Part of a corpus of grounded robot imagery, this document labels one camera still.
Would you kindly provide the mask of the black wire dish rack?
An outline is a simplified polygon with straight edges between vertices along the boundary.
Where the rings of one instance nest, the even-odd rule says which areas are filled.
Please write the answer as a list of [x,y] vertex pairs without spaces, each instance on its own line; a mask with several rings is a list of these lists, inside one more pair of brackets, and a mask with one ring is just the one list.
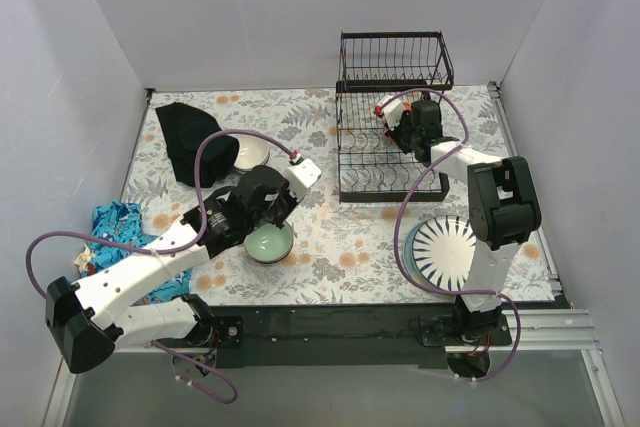
[[344,32],[336,82],[338,195],[400,202],[444,137],[442,96],[454,85],[440,31]]

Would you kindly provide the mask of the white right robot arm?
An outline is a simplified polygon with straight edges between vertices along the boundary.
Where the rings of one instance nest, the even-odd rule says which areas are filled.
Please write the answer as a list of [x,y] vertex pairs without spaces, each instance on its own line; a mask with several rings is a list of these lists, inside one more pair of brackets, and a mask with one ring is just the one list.
[[437,102],[384,97],[374,109],[386,136],[422,165],[463,182],[468,215],[443,215],[416,226],[403,243],[413,282],[454,296],[453,312],[436,326],[475,344],[500,325],[498,297],[515,255],[541,224],[527,161],[474,150],[443,133]]

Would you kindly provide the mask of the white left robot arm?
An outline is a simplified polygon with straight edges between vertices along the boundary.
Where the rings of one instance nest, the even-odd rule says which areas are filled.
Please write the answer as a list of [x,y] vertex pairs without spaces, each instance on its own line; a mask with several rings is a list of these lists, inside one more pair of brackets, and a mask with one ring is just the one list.
[[205,345],[213,315],[197,295],[159,305],[139,299],[177,274],[242,244],[255,229],[282,227],[319,171],[310,160],[277,172],[259,165],[237,185],[212,193],[155,241],[102,272],[71,282],[60,277],[46,289],[45,323],[69,370],[87,372],[121,346],[156,339]]

